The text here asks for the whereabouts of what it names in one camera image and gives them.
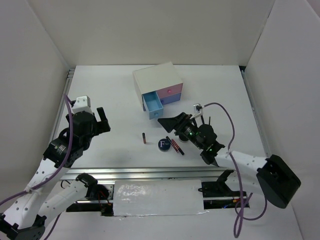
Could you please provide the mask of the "black red lip liner pencil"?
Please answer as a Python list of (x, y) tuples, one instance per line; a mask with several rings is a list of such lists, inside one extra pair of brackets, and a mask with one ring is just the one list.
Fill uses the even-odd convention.
[(166, 136), (165, 138), (170, 142), (171, 146), (175, 149), (177, 153), (180, 153), (182, 156), (185, 155), (183, 150), (178, 146), (178, 144), (173, 139), (169, 138), (168, 136)]

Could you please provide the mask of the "navy round compact with F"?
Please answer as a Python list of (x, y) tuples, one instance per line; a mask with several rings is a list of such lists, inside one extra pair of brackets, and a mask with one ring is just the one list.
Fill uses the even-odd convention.
[(158, 141), (158, 149), (161, 152), (168, 152), (171, 148), (171, 143), (167, 138), (162, 138)]

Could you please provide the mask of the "purple-blue bottom drawer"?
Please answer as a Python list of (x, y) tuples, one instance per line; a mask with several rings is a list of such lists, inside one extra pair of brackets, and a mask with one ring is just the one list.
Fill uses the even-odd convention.
[(163, 97), (160, 99), (160, 102), (162, 105), (167, 105), (167, 104), (171, 104), (171, 103), (174, 103), (174, 102), (177, 102), (181, 99), (181, 92), (179, 93), (176, 93), (176, 94), (172, 94), (172, 95), (169, 95), (167, 97)]

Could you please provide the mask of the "dark red lipstick tube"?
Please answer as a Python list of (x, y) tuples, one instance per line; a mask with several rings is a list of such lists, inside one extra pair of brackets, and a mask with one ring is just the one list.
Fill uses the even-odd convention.
[(142, 133), (142, 140), (144, 144), (147, 144), (146, 134), (144, 132)]

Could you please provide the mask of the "light blue small drawer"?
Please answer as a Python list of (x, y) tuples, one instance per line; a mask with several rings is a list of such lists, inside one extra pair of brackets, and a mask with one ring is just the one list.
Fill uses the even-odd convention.
[(163, 116), (164, 108), (156, 91), (142, 95), (143, 105), (148, 112), (149, 119), (158, 119)]

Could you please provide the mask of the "pink drawer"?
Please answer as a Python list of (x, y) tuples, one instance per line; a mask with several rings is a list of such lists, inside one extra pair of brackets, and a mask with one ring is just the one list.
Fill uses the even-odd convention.
[(157, 95), (160, 99), (169, 97), (182, 92), (183, 83), (171, 85), (162, 89), (157, 90)]

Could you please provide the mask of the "white mini drawer cabinet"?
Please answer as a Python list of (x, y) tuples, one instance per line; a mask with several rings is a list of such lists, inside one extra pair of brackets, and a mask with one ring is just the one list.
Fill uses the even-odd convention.
[(144, 111), (143, 94), (183, 83), (172, 62), (134, 70), (132, 75), (134, 88)]

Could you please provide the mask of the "black round powder jar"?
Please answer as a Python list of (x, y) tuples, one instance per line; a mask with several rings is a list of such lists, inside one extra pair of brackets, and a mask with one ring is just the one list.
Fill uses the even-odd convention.
[(182, 143), (187, 143), (189, 141), (189, 139), (184, 135), (179, 135), (178, 138), (179, 138), (179, 141)]

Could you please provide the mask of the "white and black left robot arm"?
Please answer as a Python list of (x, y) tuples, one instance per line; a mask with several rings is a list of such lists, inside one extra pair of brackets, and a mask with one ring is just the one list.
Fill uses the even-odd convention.
[(69, 126), (52, 140), (35, 175), (0, 216), (0, 231), (10, 240), (39, 240), (48, 224), (80, 199), (107, 200), (109, 190), (88, 173), (79, 174), (65, 189), (48, 198), (56, 183), (86, 151), (93, 137), (111, 130), (104, 109), (66, 115)]

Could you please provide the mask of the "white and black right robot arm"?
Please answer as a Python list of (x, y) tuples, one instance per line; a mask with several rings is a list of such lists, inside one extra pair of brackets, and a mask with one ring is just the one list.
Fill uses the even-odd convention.
[(274, 206), (287, 207), (301, 181), (285, 161), (278, 155), (257, 157), (238, 151), (227, 152), (225, 146), (217, 141), (217, 135), (211, 125), (194, 125), (192, 116), (185, 112), (175, 117), (159, 118), (159, 124), (176, 136), (183, 136), (198, 149), (203, 161), (208, 165), (236, 170), (241, 176), (255, 177), (260, 194)]

